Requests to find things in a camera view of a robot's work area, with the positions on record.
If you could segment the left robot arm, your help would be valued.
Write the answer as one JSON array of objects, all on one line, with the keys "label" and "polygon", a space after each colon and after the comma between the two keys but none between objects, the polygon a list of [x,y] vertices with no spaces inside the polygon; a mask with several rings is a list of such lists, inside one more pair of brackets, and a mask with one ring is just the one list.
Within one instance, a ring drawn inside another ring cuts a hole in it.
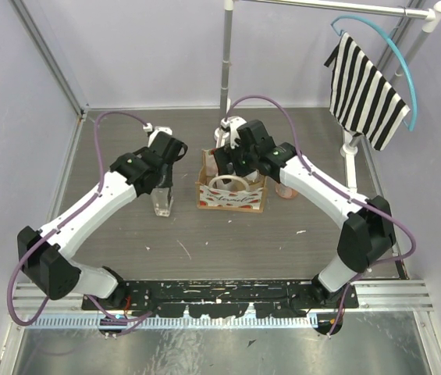
[{"label": "left robot arm", "polygon": [[165,128],[149,144],[121,155],[97,184],[62,215],[38,230],[24,227],[17,235],[22,272],[51,300],[71,292],[92,295],[108,309],[119,309],[129,292],[123,278],[107,266],[94,268],[73,261],[80,246],[123,206],[156,188],[172,184],[172,166],[187,145]]}]

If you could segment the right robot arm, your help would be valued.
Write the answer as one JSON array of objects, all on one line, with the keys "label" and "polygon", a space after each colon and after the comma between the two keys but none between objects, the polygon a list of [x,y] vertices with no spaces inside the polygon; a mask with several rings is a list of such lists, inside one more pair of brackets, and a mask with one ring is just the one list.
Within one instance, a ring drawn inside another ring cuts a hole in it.
[{"label": "right robot arm", "polygon": [[213,156],[220,176],[241,178],[257,172],[269,177],[303,195],[341,229],[336,255],[311,281],[317,305],[334,305],[344,285],[396,244],[390,206],[383,197],[369,199],[352,192],[299,157],[292,144],[277,145],[260,120],[233,116],[222,120],[219,129]]}]

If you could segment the clear square bottle black cap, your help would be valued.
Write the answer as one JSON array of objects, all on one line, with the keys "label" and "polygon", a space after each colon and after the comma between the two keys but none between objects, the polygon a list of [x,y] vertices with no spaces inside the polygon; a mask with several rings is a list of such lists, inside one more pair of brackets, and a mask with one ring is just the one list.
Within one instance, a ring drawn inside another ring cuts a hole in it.
[{"label": "clear square bottle black cap", "polygon": [[151,193],[156,216],[169,217],[172,211],[173,193],[171,187],[157,187]]}]

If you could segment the pink pump soap bottle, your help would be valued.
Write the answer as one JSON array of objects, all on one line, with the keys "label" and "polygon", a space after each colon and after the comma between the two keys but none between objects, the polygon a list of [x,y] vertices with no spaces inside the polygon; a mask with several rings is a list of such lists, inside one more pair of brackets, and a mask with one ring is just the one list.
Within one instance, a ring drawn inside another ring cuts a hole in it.
[{"label": "pink pump soap bottle", "polygon": [[284,199],[294,199],[298,196],[298,192],[295,191],[294,189],[287,187],[284,184],[276,184],[275,185],[275,189],[276,189],[276,194],[280,197],[280,198],[284,198]]}]

